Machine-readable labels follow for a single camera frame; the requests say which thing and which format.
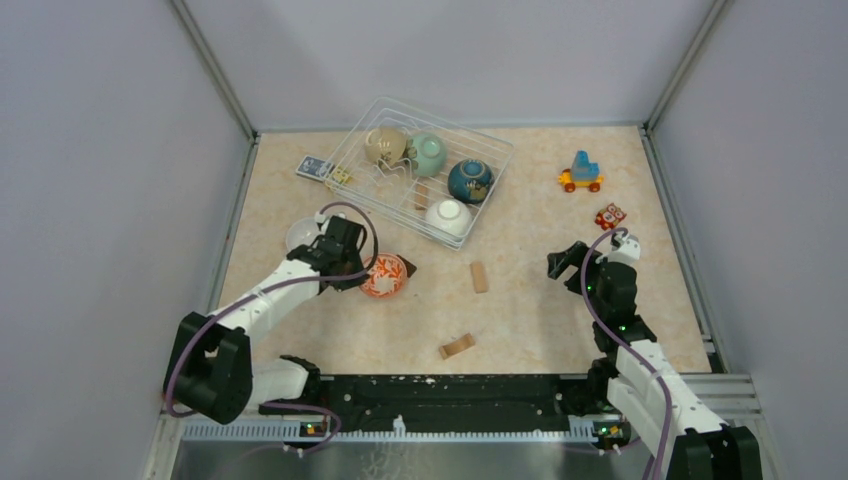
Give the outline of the plain white bowl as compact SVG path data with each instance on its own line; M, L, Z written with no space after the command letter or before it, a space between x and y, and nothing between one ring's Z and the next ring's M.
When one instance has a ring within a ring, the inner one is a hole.
M328 235L319 235L318 228L313 220L313 216L308 216L294 222L288 229L285 236L286 251L291 252L301 245L311 246L319 238L324 238ZM347 219L345 213L335 213L338 218Z

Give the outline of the orange patterned white bowl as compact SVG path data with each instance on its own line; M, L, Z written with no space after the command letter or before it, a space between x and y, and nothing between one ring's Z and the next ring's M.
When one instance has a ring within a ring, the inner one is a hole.
M404 261L397 255L380 253L368 272L368 279L359 289L372 298L388 298L403 289L407 281L408 270Z

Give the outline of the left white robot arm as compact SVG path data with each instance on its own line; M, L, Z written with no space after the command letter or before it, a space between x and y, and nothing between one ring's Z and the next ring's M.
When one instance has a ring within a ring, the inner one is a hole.
M200 414L219 424L238 418L257 398L252 349L289 313L325 290L356 288L368 277L361 250L379 246L368 216L316 215L318 235L230 304L191 312L177 327L163 380L164 407L183 418Z

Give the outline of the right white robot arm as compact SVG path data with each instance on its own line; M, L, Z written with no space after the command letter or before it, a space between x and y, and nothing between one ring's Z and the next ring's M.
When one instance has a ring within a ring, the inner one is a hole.
M651 453L650 479L761 479L758 440L714 413L670 365L637 312L636 240L617 233L606 254L577 241L547 256L547 275L574 273L566 288L582 297L602 356L592 362L583 406L618 411Z

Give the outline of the wooden block in rack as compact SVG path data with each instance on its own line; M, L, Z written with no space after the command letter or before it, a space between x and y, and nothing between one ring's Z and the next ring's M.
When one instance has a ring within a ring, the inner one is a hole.
M426 211L429 207L429 188L424 183L417 183L414 187L414 208Z

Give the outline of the red owl toy block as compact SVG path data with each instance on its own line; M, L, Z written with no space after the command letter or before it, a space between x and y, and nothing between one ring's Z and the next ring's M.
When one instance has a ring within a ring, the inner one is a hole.
M598 211L594 223L603 231L609 231L618 227L626 217L627 213L624 210L615 203L610 203Z

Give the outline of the dark brown block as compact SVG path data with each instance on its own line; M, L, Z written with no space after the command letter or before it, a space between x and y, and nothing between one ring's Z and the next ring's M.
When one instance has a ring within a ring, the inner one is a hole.
M406 276L407 276L408 278L411 278L411 277L412 277L412 276L416 273L416 271L417 271L417 266L416 266L416 265L414 265L412 262L410 262L409 260L407 260L407 259L406 259L405 257L403 257L403 256L399 256L399 258L400 258L400 260L403 262L403 264L404 264L404 266L405 266L405 269L406 269Z

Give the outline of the small yellow patterned tile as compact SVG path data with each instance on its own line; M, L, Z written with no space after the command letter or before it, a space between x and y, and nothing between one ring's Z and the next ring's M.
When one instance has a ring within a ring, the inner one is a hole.
M332 189L340 188L341 186L349 184L352 179L352 174L348 170L336 166L329 174L326 185Z

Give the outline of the light wooden block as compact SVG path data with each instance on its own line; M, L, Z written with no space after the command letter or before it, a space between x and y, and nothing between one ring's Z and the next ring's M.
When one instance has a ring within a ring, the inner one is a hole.
M470 264L470 272L474 292L477 294L488 292L489 283L484 264L480 261L472 262Z

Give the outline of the blue yellow toy train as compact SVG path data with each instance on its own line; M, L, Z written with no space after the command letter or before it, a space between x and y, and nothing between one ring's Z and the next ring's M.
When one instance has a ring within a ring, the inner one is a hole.
M563 169L558 176L558 183L566 193L573 193L579 188L596 193L600 191L603 182L604 176L599 164L592 162L585 150L578 150L571 166Z

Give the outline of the dark teal patterned bowl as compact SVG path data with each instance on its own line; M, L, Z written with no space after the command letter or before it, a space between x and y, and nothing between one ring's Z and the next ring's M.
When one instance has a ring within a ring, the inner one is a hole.
M465 159L454 165L448 175L448 192L466 204L480 204L494 182L491 167L480 160Z

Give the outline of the beige ceramic bowl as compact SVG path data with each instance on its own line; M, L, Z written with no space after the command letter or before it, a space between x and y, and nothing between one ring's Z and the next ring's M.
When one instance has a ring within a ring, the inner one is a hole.
M370 130L363 149L368 161L379 167L392 167L403 157L407 147L407 136L399 129L378 127Z

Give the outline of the notched wooden block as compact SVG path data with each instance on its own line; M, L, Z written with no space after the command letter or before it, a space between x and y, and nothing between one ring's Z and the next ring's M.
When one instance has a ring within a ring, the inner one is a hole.
M447 360L459 353L462 353L476 345L476 341L471 333L466 333L458 339L443 344L438 348L440 357Z

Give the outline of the light green ceramic bowl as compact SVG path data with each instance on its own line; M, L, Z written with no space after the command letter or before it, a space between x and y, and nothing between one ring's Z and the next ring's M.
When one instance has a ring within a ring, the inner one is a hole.
M443 140L433 133L416 133L407 141L406 158L413 174L433 177L442 171L448 158L448 148Z

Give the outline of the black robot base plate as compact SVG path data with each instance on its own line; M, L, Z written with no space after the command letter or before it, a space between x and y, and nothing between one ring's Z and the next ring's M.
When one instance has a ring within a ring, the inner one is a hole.
M330 410L345 432L387 431L396 419L412 433L557 432L614 412L583 374L323 376L282 403Z

